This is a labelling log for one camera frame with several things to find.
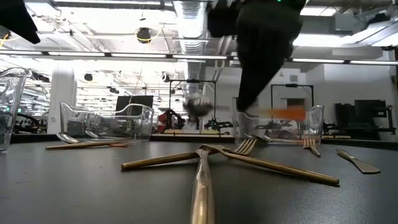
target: pillar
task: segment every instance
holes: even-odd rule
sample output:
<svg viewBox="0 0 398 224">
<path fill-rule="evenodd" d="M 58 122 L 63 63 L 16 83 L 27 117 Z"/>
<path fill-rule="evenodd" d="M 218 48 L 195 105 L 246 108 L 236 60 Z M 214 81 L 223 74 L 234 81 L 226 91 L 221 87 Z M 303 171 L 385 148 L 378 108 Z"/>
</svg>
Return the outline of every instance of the pillar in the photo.
<svg viewBox="0 0 398 224">
<path fill-rule="evenodd" d="M 58 61 L 52 72 L 51 98 L 47 134 L 58 134 L 60 125 L 60 103 L 76 105 L 77 76 L 73 61 Z"/>
</svg>

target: fork handle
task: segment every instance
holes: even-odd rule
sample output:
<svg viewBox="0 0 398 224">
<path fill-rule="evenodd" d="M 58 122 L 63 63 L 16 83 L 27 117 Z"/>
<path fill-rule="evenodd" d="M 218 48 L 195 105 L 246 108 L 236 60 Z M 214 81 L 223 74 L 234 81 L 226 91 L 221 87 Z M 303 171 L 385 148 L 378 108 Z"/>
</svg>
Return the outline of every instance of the fork handle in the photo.
<svg viewBox="0 0 398 224">
<path fill-rule="evenodd" d="M 310 180 L 324 182 L 327 184 L 337 185 L 340 182 L 338 179 L 335 179 L 335 178 L 327 176 L 327 175 L 318 174 L 316 172 L 312 172 L 312 171 L 308 171 L 308 170 L 296 169 L 293 167 L 278 164 L 276 162 L 264 161 L 264 160 L 255 159 L 252 157 L 231 154 L 228 152 L 226 152 L 224 155 L 226 155 L 227 157 L 233 158 L 233 159 L 237 159 L 242 162 L 247 162 L 248 164 L 264 167 L 267 169 L 276 170 L 276 171 L 283 172 L 286 174 L 292 174 L 295 176 L 304 177 L 304 178 L 310 179 Z"/>
<path fill-rule="evenodd" d="M 121 169 L 122 169 L 122 171 L 125 171 L 125 170 L 135 169 L 135 168 L 139 168 L 139 167 L 153 166 L 153 165 L 165 164 L 165 163 L 169 163 L 169 162 L 185 161 L 185 160 L 194 159 L 194 158 L 199 158 L 199 155 L 196 152 L 187 152 L 187 153 L 181 153 L 181 154 L 176 154 L 176 155 L 171 155 L 171 156 L 162 156 L 162 157 L 153 158 L 153 159 L 143 159 L 140 161 L 123 163 L 123 164 L 121 164 Z"/>
</svg>

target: table surface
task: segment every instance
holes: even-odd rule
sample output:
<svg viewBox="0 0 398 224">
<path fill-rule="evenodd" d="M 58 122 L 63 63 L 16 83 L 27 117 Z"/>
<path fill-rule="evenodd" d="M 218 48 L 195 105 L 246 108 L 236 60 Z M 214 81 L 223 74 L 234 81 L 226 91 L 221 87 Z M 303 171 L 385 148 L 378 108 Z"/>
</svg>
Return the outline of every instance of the table surface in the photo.
<svg viewBox="0 0 398 224">
<path fill-rule="evenodd" d="M 0 155 L 0 223 L 190 222 L 197 160 L 129 172 L 120 164 L 194 151 L 199 144 L 44 150 L 56 144 L 13 144 Z M 381 173 L 360 173 L 337 147 Z M 322 145 L 320 152 L 317 158 L 300 146 L 268 146 L 251 156 L 336 177 L 340 187 L 211 156 L 216 223 L 398 223 L 398 151 Z"/>
</svg>

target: fork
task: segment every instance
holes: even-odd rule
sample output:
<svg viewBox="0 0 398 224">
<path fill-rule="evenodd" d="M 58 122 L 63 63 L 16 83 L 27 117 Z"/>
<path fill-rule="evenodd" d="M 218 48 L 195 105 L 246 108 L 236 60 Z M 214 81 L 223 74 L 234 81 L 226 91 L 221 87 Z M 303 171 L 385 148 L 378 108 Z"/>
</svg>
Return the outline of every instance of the fork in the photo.
<svg viewBox="0 0 398 224">
<path fill-rule="evenodd" d="M 310 149 L 312 154 L 321 157 L 320 152 L 318 151 L 318 148 L 316 147 L 316 143 L 314 138 L 311 138 L 309 135 L 304 136 L 304 145 L 303 149 Z"/>
<path fill-rule="evenodd" d="M 255 139 L 245 139 L 235 150 L 230 150 L 227 148 L 224 148 L 226 152 L 232 153 L 232 154 L 237 154 L 240 156 L 246 156 L 248 155 L 252 150 L 255 145 L 257 140 Z M 209 155 L 216 154 L 216 151 L 210 151 Z M 199 158 L 199 155 L 196 152 L 187 152 L 187 153 L 181 153 L 181 154 L 176 154 L 176 155 L 171 155 L 171 156 L 162 156 L 158 158 L 153 158 L 153 159 L 143 159 L 139 161 L 134 161 L 134 162 L 127 162 L 121 164 L 121 170 L 129 170 L 129 169 L 135 169 L 139 167 L 145 167 L 145 166 L 153 166 L 153 165 L 159 165 L 159 164 L 166 164 L 169 162 L 178 162 L 178 161 L 185 161 L 189 159 L 194 159 L 194 158 Z"/>
<path fill-rule="evenodd" d="M 285 174 L 299 176 L 299 177 L 303 177 L 303 178 L 306 178 L 309 180 L 315 180 L 318 182 L 323 182 L 323 183 L 331 184 L 331 185 L 338 185 L 340 183 L 340 181 L 338 179 L 324 175 L 324 174 L 318 174 L 316 172 L 312 172 L 309 170 L 297 169 L 297 168 L 289 167 L 286 165 L 278 164 L 276 162 L 271 162 L 271 161 L 256 159 L 256 158 L 252 158 L 252 157 L 248 157 L 248 156 L 240 156 L 237 154 L 232 154 L 232 153 L 225 151 L 224 146 L 221 146 L 221 145 L 217 145 L 217 146 L 203 145 L 203 147 L 210 149 L 211 151 L 217 151 L 230 159 L 236 159 L 236 160 L 246 162 L 248 164 L 252 164 L 255 166 L 260 166 L 260 167 L 264 167 L 267 169 L 272 169 L 272 170 L 276 170 L 279 172 L 283 172 Z"/>
</svg>

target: silver duct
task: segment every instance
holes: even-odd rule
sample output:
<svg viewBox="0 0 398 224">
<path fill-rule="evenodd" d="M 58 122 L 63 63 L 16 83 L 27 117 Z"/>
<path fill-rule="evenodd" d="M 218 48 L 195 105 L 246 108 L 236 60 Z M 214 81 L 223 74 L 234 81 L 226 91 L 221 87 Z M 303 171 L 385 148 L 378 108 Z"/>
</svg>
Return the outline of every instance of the silver duct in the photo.
<svg viewBox="0 0 398 224">
<path fill-rule="evenodd" d="M 206 3 L 200 1 L 175 1 L 174 8 L 178 19 L 178 35 L 182 38 L 199 38 L 205 30 Z M 180 41 L 183 54 L 200 55 L 204 53 L 205 43 L 194 40 Z M 205 79 L 205 63 L 187 62 L 186 79 Z M 188 95 L 199 92 L 203 85 L 189 85 Z"/>
</svg>

